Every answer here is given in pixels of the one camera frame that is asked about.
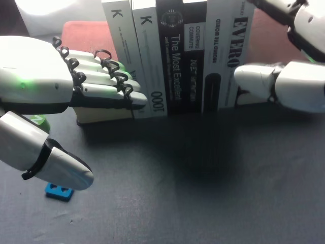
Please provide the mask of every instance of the table surface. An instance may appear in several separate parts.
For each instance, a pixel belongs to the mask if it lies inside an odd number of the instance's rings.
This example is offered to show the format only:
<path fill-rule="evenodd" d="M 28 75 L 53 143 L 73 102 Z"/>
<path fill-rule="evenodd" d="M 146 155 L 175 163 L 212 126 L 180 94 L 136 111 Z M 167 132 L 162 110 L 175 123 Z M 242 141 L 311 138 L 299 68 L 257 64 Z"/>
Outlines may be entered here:
<path fill-rule="evenodd" d="M 70 202 L 0 163 L 1 243 L 323 243 L 325 116 L 255 105 L 78 127 L 50 137 L 93 169 Z"/>

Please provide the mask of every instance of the white robotic hand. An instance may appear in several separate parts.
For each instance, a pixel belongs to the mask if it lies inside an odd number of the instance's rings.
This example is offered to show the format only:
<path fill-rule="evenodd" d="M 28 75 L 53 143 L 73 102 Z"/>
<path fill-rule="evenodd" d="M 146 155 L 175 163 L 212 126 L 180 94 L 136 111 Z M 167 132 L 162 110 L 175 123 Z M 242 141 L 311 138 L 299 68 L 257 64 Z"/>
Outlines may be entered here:
<path fill-rule="evenodd" d="M 319 63 L 325 62 L 325 1 L 248 0 L 283 25 L 289 40 Z M 304 62 L 247 64 L 235 70 L 243 90 L 306 112 L 325 112 L 325 66 Z"/>
<path fill-rule="evenodd" d="M 19 114 L 61 113 L 67 107 L 140 109 L 140 86 L 109 58 L 54 47 L 27 37 L 0 37 L 0 160 L 66 188 L 84 190 L 91 169 Z"/>

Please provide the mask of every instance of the white book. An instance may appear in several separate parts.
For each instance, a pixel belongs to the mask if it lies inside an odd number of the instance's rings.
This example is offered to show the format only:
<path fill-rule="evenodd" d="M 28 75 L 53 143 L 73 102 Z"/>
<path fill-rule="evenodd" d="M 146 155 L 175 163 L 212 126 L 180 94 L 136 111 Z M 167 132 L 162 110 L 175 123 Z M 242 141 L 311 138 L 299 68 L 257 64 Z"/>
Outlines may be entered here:
<path fill-rule="evenodd" d="M 133 0 L 133 19 L 144 69 L 152 116 L 167 116 L 155 0 Z"/>
<path fill-rule="evenodd" d="M 102 0 L 102 6 L 110 28 L 118 61 L 124 64 L 126 70 L 141 86 L 141 93 L 148 104 L 143 109 L 134 110 L 135 118 L 152 117 L 150 97 L 143 73 L 136 29 L 133 22 L 131 4 L 129 0 Z"/>
<path fill-rule="evenodd" d="M 245 0 L 208 0 L 202 112 L 234 106 L 238 87 L 233 73 L 245 60 L 253 14 L 254 6 Z M 232 43 L 240 39 L 243 45 Z"/>

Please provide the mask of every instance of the stack of books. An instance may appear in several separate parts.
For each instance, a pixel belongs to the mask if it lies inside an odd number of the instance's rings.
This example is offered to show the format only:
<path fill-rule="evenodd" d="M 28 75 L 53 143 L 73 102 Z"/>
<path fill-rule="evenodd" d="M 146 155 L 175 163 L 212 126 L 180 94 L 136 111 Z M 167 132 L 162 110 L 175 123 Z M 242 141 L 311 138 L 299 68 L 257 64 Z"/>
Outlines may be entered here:
<path fill-rule="evenodd" d="M 135 118 L 234 107 L 254 6 L 246 0 L 102 0 L 118 59 L 148 105 Z"/>

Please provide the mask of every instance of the blue lego brick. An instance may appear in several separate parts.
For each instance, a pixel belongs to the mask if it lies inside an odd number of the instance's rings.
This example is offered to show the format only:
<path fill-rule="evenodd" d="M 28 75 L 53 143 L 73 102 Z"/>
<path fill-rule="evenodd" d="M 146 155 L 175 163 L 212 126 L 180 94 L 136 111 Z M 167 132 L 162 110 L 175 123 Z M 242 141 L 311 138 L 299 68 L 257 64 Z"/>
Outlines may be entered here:
<path fill-rule="evenodd" d="M 71 199 L 73 194 L 72 189 L 56 186 L 52 183 L 47 184 L 45 188 L 45 192 L 47 197 L 52 197 L 66 202 L 68 202 Z"/>

